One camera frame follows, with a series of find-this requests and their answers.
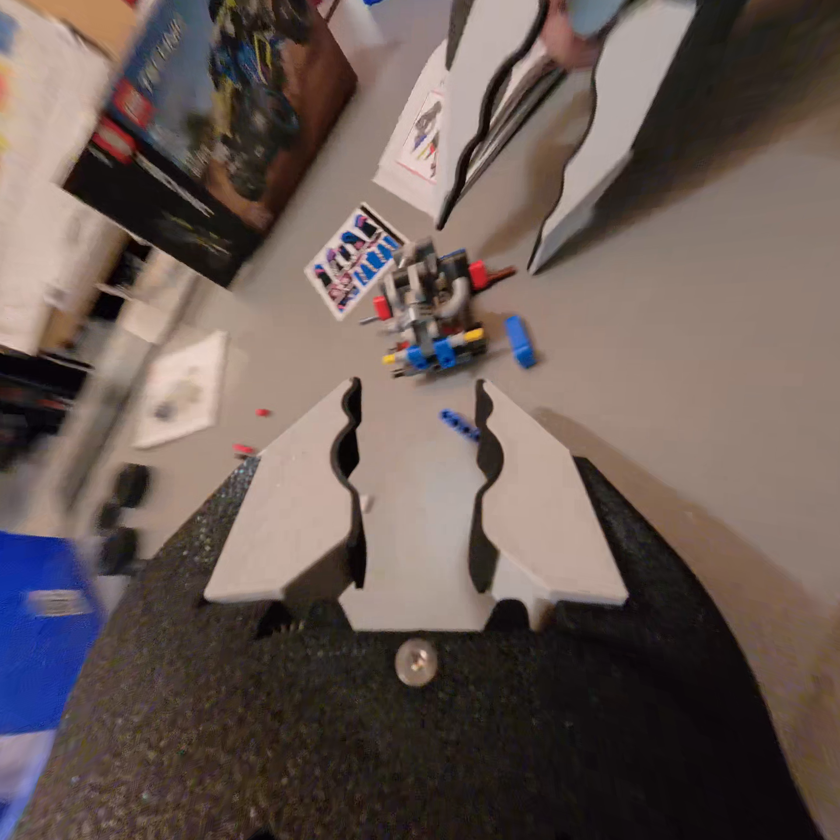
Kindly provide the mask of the scattered small lego pieces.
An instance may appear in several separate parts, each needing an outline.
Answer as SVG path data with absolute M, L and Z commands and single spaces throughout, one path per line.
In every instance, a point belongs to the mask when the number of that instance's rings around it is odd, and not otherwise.
M 236 459 L 255 456 L 264 448 L 272 428 L 271 418 L 272 412 L 264 407 L 258 407 L 240 418 L 241 423 L 232 433 L 232 451 Z

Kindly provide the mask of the lego sticker sheet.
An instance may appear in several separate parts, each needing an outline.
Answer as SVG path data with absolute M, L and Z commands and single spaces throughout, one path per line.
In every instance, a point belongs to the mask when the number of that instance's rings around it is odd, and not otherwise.
M 329 313 L 342 322 L 393 267 L 406 238 L 369 204 L 359 204 L 307 263 L 303 273 Z

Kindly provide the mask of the brown cardboard box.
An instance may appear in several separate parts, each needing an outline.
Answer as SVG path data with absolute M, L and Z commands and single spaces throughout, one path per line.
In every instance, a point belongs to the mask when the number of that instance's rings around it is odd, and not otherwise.
M 112 59 L 130 45 L 138 12 L 135 1 L 25 1 L 53 18 Z

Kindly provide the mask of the thin blue angled lego liftarm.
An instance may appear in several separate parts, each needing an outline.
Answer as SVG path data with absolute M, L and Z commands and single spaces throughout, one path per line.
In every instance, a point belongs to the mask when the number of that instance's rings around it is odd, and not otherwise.
M 456 431 L 461 437 L 476 444 L 480 441 L 480 430 L 477 425 L 464 415 L 445 408 L 439 411 L 438 417 L 447 427 Z

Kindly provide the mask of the thin closed instruction leaflet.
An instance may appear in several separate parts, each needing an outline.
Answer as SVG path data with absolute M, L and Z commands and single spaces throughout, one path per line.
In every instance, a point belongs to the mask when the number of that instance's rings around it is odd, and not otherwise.
M 134 448 L 159 447 L 215 425 L 227 350 L 228 334 L 217 330 L 154 359 L 140 389 Z

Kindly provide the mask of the white printed paper sign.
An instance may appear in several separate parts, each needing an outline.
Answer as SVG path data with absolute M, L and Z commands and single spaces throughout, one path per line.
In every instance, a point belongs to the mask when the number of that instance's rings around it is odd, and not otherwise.
M 23 2 L 2 2 L 1 343 L 35 353 L 101 235 L 119 229 L 62 184 L 88 141 L 109 60 Z

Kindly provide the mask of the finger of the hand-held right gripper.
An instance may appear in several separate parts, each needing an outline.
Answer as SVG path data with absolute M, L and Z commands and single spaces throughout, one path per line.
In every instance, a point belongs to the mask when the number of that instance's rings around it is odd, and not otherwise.
M 695 2 L 631 4 L 605 37 L 591 75 L 587 130 L 563 169 L 558 202 L 528 262 L 539 273 L 593 219 L 634 155 L 634 144 L 697 13 Z
M 473 153 L 487 137 L 494 99 L 529 52 L 548 15 L 542 1 L 475 1 L 448 70 L 437 159 L 436 230 L 464 191 Z

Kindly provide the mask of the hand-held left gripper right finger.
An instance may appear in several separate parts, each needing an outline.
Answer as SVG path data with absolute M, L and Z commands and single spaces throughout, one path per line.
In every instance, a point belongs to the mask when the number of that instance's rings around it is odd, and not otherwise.
M 500 388 L 476 383 L 470 581 L 498 604 L 517 601 L 534 631 L 562 602 L 621 607 L 628 590 L 574 457 Z

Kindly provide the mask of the lego set cardboard box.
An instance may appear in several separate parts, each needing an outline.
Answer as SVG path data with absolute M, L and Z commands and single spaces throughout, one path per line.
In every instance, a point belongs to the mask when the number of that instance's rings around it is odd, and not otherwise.
M 227 288 L 357 77 L 317 2 L 144 2 L 63 189 Z

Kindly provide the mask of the person's right hand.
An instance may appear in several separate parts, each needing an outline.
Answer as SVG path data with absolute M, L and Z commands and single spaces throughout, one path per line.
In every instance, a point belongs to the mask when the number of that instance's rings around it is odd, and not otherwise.
M 549 1 L 540 39 L 547 55 L 571 71 L 592 67 L 628 1 Z

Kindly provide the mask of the partly built lego vehicle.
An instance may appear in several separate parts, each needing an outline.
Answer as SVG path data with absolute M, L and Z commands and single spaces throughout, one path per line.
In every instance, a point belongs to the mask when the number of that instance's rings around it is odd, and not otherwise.
M 431 238 L 408 243 L 393 256 L 373 298 L 377 325 L 391 344 L 383 365 L 394 380 L 447 373 L 487 355 L 489 340 L 474 299 L 518 268 L 491 269 L 460 248 L 440 255 Z

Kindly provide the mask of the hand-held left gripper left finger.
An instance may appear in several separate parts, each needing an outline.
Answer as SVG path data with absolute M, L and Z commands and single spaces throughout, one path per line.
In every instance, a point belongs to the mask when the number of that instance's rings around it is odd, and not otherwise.
M 361 423 L 362 383 L 351 377 L 263 450 L 204 599 L 311 604 L 364 587 L 361 495 L 351 480 Z

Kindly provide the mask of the open lego instruction booklet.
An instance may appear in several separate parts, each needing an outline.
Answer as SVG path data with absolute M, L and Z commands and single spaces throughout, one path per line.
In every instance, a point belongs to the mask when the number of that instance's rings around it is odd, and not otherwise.
M 377 166 L 373 181 L 415 209 L 436 218 L 438 152 L 443 138 L 447 40 L 419 75 Z M 542 42 L 514 66 L 490 119 L 488 136 L 472 154 L 465 189 L 478 180 L 542 101 L 565 78 Z

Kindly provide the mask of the blue storage bin white tag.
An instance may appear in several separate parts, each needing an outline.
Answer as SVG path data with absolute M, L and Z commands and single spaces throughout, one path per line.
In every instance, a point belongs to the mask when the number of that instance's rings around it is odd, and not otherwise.
M 103 612 L 66 539 L 1 532 L 1 734 L 57 729 Z

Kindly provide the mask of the thick blue angled lego beam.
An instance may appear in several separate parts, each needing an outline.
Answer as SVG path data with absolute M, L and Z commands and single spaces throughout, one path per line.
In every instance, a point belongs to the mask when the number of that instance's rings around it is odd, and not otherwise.
M 505 320 L 505 329 L 512 357 L 524 370 L 532 368 L 538 361 L 525 321 L 518 315 Z

